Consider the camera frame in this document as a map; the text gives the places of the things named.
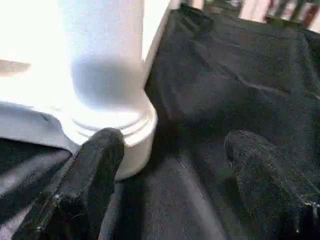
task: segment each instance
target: white pillar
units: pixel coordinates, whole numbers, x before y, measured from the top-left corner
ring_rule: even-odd
[[[314,16],[314,18],[309,26],[309,30],[314,31],[316,33],[320,33],[320,11],[319,10],[316,13],[316,15]]]
[[[192,7],[196,9],[204,9],[205,6],[205,0],[193,0],[192,1]]]
[[[170,0],[171,9],[179,9],[181,4],[181,0]]]
[[[102,128],[120,129],[125,156],[117,180],[139,172],[152,147],[157,114],[144,92],[144,1],[58,0],[70,56],[73,94],[61,121],[82,144]]]

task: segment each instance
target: wrinkled fabric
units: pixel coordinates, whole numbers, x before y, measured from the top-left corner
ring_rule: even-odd
[[[230,131],[264,137],[319,189],[319,44],[307,30],[186,6],[169,17],[146,91],[230,237],[263,236],[226,161]]]

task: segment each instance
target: black fabric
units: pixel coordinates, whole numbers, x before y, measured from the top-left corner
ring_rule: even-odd
[[[33,201],[71,153],[0,139],[0,239],[11,239]]]
[[[247,131],[230,132],[225,151],[246,208],[265,239],[320,238],[320,190],[295,161]]]
[[[41,192],[12,239],[97,239],[123,156],[120,131],[96,132]]]
[[[230,238],[263,238],[226,161],[230,131],[266,138],[319,188],[318,44],[316,33],[186,6],[169,16],[146,91]]]

